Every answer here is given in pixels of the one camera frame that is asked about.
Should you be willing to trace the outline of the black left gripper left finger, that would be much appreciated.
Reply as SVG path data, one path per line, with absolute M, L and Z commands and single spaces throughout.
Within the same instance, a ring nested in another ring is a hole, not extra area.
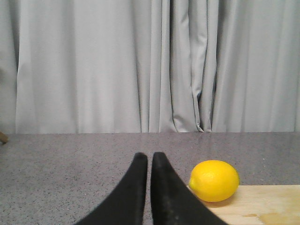
M 114 190 L 78 225 L 141 225 L 146 196 L 148 159 L 136 153 Z

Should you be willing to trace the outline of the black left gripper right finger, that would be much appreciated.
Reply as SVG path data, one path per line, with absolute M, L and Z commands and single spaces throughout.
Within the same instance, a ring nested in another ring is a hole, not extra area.
M 155 225 L 225 225 L 186 187 L 163 152 L 152 159 L 150 203 Z

